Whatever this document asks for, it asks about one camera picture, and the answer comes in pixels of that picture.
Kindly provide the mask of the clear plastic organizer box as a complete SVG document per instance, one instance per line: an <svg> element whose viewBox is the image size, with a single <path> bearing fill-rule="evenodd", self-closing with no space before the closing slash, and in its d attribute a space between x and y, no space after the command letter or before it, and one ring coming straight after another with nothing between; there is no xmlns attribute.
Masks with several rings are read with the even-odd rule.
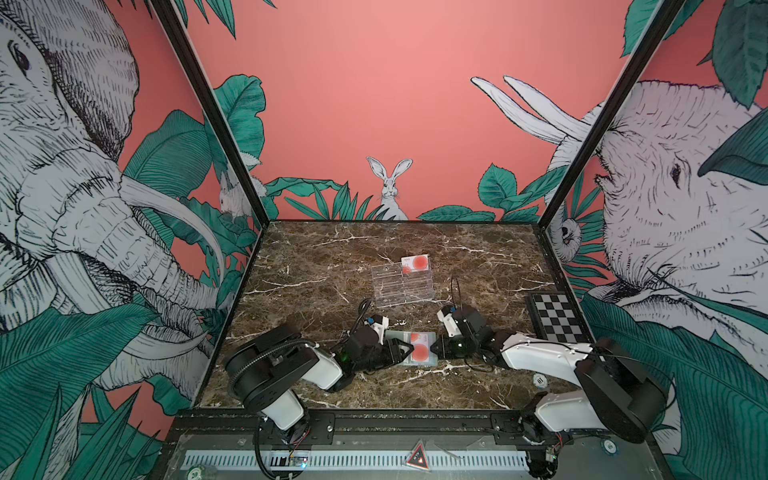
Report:
<svg viewBox="0 0 768 480"><path fill-rule="evenodd" d="M371 269L371 277L377 307L430 301L435 297L430 268L406 272L401 264L380 265Z"/></svg>

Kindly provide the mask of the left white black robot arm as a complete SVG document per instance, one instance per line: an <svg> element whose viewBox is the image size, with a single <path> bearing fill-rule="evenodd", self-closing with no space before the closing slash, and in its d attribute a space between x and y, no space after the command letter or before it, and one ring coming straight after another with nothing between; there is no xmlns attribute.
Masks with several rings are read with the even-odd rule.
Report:
<svg viewBox="0 0 768 480"><path fill-rule="evenodd" d="M224 361L229 395L249 413L257 413L288 436L291 443L309 430L309 414L292 391L305 381L327 392L340 391L359 372L375 372L403 363L415 346L385 337L388 319L374 315L325 349L292 325L282 324L249 341Z"/></svg>

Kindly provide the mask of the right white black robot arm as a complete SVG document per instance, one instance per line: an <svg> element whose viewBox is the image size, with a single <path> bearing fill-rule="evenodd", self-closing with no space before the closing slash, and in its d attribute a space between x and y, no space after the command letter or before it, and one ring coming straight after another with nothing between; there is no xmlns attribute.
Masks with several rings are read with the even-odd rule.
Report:
<svg viewBox="0 0 768 480"><path fill-rule="evenodd" d="M667 394L643 364L615 341L562 343L495 331L473 307L448 304L437 312L446 333L430 346L440 359L479 357L498 368L527 370L576 387L531 401L515 418L512 434L530 445L552 445L570 432L606 433L645 441Z"/></svg>

